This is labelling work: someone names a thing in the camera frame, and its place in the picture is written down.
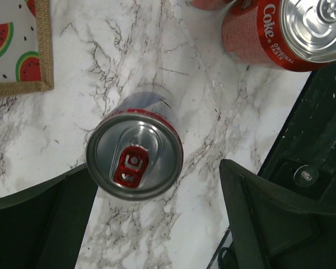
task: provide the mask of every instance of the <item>red coke can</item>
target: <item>red coke can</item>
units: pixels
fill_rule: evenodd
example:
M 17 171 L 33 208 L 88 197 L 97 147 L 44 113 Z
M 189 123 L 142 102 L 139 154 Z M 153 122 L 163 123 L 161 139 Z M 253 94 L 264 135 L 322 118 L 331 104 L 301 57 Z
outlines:
M 219 10 L 232 0 L 187 0 L 187 2 L 200 10 Z
M 221 35 L 236 62 L 312 71 L 336 60 L 336 0 L 238 0 Z

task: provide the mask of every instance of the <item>can rim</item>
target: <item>can rim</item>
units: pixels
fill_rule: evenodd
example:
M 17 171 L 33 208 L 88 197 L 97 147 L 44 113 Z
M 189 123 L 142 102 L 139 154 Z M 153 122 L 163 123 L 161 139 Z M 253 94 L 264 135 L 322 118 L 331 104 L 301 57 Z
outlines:
M 280 6 L 280 11 L 282 16 L 280 16 L 280 25 L 282 29 L 283 38 L 288 45 L 288 47 L 302 60 L 310 62 L 310 63 L 330 63 L 336 61 L 336 49 L 325 53 L 323 56 L 318 55 L 318 50 L 314 50 L 313 52 L 308 52 L 306 50 L 306 46 L 309 46 L 309 42 L 307 41 L 298 41 L 293 37 L 293 30 L 289 30 L 289 23 L 287 22 L 287 5 L 288 1 L 283 1 Z
M 143 120 L 149 124 L 152 124 L 168 138 L 173 147 L 173 151 L 176 152 L 175 155 L 177 156 L 177 160 L 175 162 L 174 170 L 172 171 L 170 176 L 167 177 L 166 180 L 164 180 L 164 182 L 162 182 L 159 185 L 156 185 L 153 188 L 140 191 L 139 189 L 130 189 L 123 186 L 119 186 L 113 182 L 108 181 L 109 179 L 106 180 L 99 172 L 99 167 L 97 166 L 97 158 L 96 158 L 98 143 L 100 142 L 104 133 L 109 128 L 127 120 L 137 120 L 137 121 Z M 94 130 L 87 143 L 86 162 L 88 171 L 90 172 L 93 180 L 104 191 L 123 200 L 129 200 L 129 201 L 149 200 L 166 192 L 169 188 L 171 188 L 174 185 L 174 183 L 178 179 L 181 170 L 183 168 L 183 145 L 174 127 L 171 126 L 166 120 L 164 120 L 160 116 L 153 113 L 149 114 L 130 113 L 130 112 L 119 113 L 106 118 Z

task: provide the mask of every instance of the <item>red pull tab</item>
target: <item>red pull tab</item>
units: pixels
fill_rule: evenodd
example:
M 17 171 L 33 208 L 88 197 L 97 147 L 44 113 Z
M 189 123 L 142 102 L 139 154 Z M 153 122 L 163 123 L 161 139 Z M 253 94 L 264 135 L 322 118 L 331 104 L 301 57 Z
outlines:
M 137 188 L 149 164 L 148 153 L 140 147 L 127 147 L 119 157 L 114 182 L 128 188 Z

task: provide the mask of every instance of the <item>aluminum can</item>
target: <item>aluminum can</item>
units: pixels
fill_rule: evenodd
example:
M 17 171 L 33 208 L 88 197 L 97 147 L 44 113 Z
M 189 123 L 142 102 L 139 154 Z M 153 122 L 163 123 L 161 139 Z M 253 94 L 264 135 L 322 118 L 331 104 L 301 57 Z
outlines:
M 232 0 L 186 0 L 188 4 L 200 10 L 219 10 Z
M 86 161 L 92 178 L 124 200 L 147 200 L 166 192 L 183 165 L 177 127 L 169 91 L 157 85 L 140 87 L 91 135 Z
M 336 0 L 238 0 L 221 35 L 237 62 L 312 71 L 336 60 Z

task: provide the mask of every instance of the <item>can top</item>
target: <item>can top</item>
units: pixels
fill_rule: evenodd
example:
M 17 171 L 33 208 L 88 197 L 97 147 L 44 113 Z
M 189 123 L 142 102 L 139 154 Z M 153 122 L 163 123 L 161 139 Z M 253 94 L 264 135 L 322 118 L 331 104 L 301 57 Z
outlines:
M 336 60 L 336 0 L 286 0 L 281 16 L 289 47 L 314 63 Z
M 146 200 L 164 193 L 183 164 L 181 142 L 167 124 L 139 113 L 110 116 L 87 145 L 87 166 L 96 183 L 124 200 Z

